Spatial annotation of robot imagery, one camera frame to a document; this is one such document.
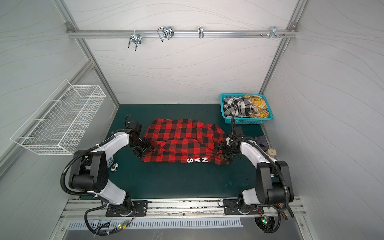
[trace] dark green mat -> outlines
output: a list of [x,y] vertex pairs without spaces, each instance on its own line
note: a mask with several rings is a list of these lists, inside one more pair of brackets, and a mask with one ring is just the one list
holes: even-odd
[[[127,114],[132,115],[132,121],[143,125],[142,137],[155,118],[201,120],[206,124],[218,124],[230,133],[230,124],[224,123],[219,104],[120,105],[110,132],[124,127]],[[260,125],[241,126],[247,136],[263,135]],[[141,162],[130,148],[123,148],[114,158],[119,167],[116,173],[109,172],[109,178],[130,192],[134,199],[236,197],[242,190],[255,186],[256,169],[245,156],[234,159],[227,166]]]

